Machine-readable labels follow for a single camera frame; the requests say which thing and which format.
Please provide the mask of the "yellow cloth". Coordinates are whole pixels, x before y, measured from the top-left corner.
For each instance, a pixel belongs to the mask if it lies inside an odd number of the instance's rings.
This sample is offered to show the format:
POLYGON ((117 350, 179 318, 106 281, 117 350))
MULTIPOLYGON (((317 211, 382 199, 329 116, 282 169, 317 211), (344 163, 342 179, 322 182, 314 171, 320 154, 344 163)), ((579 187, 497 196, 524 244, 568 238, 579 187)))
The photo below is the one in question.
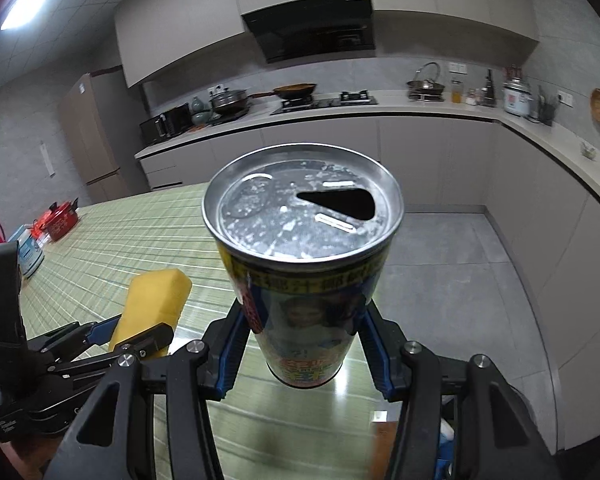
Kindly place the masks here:
POLYGON ((192 281, 178 269, 137 275, 130 283, 108 350, 159 323, 169 324, 175 330, 191 290, 192 281))

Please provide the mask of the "refrigerator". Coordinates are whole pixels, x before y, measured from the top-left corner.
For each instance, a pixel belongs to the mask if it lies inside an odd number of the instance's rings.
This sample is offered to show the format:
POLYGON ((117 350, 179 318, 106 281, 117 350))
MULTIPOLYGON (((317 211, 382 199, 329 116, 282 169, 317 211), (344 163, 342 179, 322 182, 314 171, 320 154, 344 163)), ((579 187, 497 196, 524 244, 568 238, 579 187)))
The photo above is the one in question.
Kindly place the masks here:
POLYGON ((140 92, 126 85, 120 65, 82 75, 61 99, 62 132, 94 204, 150 190, 135 154, 148 119, 140 92))

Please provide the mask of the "light blue lidded container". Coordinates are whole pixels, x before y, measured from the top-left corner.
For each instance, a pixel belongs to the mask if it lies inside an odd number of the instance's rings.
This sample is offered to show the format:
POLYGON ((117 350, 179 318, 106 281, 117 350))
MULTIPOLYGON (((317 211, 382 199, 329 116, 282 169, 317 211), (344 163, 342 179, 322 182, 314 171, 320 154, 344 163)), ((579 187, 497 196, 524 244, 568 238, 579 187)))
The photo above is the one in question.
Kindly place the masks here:
POLYGON ((12 233, 8 241, 18 244, 18 264, 22 276, 27 280, 40 267, 44 260, 44 252, 31 230, 24 224, 12 233))

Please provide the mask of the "dark sauce bottle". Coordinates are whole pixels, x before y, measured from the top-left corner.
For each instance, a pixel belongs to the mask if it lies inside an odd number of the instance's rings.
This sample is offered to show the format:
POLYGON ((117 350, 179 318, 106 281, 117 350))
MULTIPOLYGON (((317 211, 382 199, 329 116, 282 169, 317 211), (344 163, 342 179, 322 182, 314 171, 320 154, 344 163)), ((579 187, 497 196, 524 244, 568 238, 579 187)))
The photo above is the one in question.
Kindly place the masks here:
POLYGON ((496 107, 495 88, 492 70, 486 73, 486 83, 482 90, 481 104, 486 107, 496 107))

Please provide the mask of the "gas stove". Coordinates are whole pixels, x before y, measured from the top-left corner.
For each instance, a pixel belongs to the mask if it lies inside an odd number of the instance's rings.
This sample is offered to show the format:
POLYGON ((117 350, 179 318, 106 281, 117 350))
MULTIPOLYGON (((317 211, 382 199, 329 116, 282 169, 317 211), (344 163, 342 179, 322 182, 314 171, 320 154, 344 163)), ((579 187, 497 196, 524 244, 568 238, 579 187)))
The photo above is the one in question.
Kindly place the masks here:
POLYGON ((378 101, 367 90, 359 92, 343 91, 333 98, 319 99, 307 96, 302 99, 284 101, 280 107, 272 111, 272 115, 281 115, 300 110, 321 110, 322 108, 377 105, 378 101))

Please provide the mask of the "green ceramic jar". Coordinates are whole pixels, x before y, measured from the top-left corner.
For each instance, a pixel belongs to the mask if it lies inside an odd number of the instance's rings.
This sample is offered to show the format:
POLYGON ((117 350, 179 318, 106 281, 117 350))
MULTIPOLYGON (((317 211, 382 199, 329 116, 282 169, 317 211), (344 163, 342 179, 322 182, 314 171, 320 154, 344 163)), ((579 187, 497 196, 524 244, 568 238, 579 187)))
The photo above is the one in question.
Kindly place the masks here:
POLYGON ((203 100, 198 98, 198 96, 194 96, 190 101, 189 109, 192 113, 192 122, 195 126, 208 124, 212 117, 212 111, 203 100))

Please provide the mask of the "grey lidded pot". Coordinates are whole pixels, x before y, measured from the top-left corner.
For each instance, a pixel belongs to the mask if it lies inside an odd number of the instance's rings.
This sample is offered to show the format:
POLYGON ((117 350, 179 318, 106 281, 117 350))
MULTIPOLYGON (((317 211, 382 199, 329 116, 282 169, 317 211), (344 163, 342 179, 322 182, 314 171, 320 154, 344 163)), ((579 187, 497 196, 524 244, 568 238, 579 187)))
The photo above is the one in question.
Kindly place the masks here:
POLYGON ((209 90, 212 113, 219 118, 242 116, 249 110, 249 94, 246 90, 232 90, 219 84, 209 90))

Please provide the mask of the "utensil holder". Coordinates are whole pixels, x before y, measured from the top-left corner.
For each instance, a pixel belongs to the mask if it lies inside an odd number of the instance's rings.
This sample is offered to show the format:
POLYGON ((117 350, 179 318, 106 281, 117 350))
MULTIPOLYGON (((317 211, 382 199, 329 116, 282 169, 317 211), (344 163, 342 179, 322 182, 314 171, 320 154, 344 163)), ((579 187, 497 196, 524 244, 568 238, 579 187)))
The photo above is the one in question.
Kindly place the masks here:
POLYGON ((536 96, 536 119, 540 124, 551 126, 555 120, 559 101, 556 94, 548 94, 542 87, 536 96))

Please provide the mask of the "red enamel pot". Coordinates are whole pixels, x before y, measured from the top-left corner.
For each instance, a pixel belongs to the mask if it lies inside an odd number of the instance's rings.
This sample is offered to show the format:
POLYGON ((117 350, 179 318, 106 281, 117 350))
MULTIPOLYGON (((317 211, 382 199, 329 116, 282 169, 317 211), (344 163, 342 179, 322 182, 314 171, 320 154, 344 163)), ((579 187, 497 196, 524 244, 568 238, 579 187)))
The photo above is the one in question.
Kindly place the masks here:
POLYGON ((32 224, 32 235, 42 240, 48 235, 53 242, 66 236, 79 222, 79 199, 61 204, 52 203, 42 216, 32 224))

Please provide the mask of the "black range hood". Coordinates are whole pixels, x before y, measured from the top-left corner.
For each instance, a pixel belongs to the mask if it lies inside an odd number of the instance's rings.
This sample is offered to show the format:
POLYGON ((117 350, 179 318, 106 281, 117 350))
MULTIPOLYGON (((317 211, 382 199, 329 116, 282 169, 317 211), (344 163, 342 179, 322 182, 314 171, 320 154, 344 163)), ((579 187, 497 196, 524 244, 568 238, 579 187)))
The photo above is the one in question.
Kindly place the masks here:
POLYGON ((294 0, 242 16, 268 64, 375 47, 372 0, 294 0))

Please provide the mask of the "white rice cooker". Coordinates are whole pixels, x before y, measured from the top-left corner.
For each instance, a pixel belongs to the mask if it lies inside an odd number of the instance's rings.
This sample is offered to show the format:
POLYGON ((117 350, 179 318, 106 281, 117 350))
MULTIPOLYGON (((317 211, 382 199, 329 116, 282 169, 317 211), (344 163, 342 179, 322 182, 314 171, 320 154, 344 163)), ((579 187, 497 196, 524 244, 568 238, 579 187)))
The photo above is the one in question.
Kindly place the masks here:
POLYGON ((518 117, 530 114, 532 94, 528 84, 519 77, 512 77, 504 82, 503 99, 507 113, 518 117))

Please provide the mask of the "green checked tablecloth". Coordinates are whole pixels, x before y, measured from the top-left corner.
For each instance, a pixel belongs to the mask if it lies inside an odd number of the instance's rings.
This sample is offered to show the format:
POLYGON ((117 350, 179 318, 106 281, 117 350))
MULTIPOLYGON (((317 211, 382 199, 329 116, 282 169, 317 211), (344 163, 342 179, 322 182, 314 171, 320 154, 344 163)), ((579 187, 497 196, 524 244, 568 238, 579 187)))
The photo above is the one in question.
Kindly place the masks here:
MULTIPOLYGON (((156 314, 163 286, 175 283, 184 306, 173 345, 201 337, 235 298, 201 218, 203 195, 194 184, 83 208, 23 286, 28 335, 106 320, 137 298, 156 314)), ((390 448, 380 401, 359 344, 327 385, 298 390, 272 375, 250 340, 233 389, 209 406, 222 471, 230 479, 376 478, 390 448)))

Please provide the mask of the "tall printed drink can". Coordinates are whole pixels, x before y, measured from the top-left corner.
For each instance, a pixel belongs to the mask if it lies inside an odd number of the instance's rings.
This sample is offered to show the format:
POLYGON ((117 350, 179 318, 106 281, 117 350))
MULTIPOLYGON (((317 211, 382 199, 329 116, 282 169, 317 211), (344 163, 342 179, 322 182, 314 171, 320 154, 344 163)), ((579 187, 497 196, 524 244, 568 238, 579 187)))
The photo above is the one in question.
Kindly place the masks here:
POLYGON ((201 212, 272 374, 329 382, 403 220, 396 178, 350 148, 272 145, 219 170, 201 212))

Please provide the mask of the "black microwave oven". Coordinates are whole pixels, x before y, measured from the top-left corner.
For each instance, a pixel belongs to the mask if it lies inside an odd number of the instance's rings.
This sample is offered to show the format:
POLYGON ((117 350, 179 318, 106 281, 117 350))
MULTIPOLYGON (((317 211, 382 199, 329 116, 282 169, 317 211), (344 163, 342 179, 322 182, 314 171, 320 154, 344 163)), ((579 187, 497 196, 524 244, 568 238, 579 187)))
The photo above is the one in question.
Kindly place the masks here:
POLYGON ((140 123, 143 146, 170 140, 193 127, 192 113, 188 104, 182 104, 140 123))

